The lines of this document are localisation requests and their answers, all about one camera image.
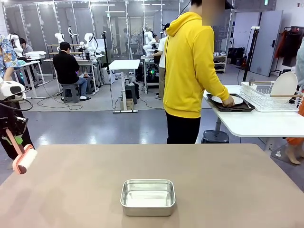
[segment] yellow sleeve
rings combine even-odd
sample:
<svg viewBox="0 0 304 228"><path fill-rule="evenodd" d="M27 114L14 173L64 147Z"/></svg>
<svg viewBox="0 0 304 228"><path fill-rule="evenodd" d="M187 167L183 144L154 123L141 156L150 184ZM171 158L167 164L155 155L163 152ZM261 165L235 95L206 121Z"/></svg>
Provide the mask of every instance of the yellow sleeve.
<svg viewBox="0 0 304 228"><path fill-rule="evenodd" d="M211 27L204 28L195 37L192 52L196 79L201 88L222 100L228 99L228 90L220 82L214 69L214 32Z"/></svg>

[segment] white plate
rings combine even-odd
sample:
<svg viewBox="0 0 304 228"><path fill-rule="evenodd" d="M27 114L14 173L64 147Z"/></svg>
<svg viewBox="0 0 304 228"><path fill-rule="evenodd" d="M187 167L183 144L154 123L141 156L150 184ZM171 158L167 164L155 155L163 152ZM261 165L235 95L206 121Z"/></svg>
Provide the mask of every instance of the white plate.
<svg viewBox="0 0 304 228"><path fill-rule="evenodd" d="M298 86L298 78L293 72L286 72L277 78L271 89L271 95L293 95ZM286 103L292 96L284 98Z"/></svg>
<svg viewBox="0 0 304 228"><path fill-rule="evenodd" d="M244 102L242 98L239 98L237 96L232 96L232 98L234 100L235 105L238 105L238 104L241 104ZM223 103L222 100L218 96L213 96L213 97L211 97L211 99L217 103L221 103L221 104Z"/></svg>

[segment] black tray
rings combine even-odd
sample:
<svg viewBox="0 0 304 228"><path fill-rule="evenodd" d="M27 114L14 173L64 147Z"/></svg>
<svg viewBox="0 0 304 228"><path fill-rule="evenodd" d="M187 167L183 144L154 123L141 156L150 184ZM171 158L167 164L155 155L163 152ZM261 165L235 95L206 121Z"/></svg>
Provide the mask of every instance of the black tray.
<svg viewBox="0 0 304 228"><path fill-rule="evenodd" d="M241 104L237 104L231 108L225 108L222 104L217 103L215 101L213 101L211 99L211 97L213 97L211 94L207 94L207 97L209 98L209 100L218 108L218 110L220 112L251 112L252 110L255 110L256 107L254 107L251 103L249 103L248 101L246 101L244 98L240 97L237 94L230 94L231 96L237 96L241 99L244 100L243 103Z"/></svg>

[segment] stool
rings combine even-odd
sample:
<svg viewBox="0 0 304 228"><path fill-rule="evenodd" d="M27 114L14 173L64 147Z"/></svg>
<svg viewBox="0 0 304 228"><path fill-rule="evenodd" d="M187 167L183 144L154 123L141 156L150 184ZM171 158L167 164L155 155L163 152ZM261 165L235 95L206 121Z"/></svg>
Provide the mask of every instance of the stool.
<svg viewBox="0 0 304 228"><path fill-rule="evenodd" d="M229 143L229 136L226 132L206 130L201 143Z"/></svg>
<svg viewBox="0 0 304 228"><path fill-rule="evenodd" d="M135 86L134 85L125 85L124 89L126 91L126 96L127 96L127 94L129 94L129 93L127 93L127 90L131 91L132 98L133 98L133 103L134 103L134 105L137 104L137 99L136 99L136 94L135 94Z"/></svg>
<svg viewBox="0 0 304 228"><path fill-rule="evenodd" d="M84 79L87 81L86 93L92 94L94 92L93 79L91 77L84 77Z"/></svg>
<svg viewBox="0 0 304 228"><path fill-rule="evenodd" d="M80 100L80 90L78 88L78 85L62 84L62 95L64 103L69 101L78 103Z"/></svg>

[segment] white dish rack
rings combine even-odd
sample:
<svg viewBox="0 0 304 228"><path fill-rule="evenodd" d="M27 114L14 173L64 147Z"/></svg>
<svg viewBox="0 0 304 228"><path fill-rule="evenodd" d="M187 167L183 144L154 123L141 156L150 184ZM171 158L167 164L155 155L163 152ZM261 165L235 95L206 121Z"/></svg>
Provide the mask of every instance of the white dish rack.
<svg viewBox="0 0 304 228"><path fill-rule="evenodd" d="M260 112L298 112L304 94L271 95L274 82L242 82L240 96L253 104Z"/></svg>

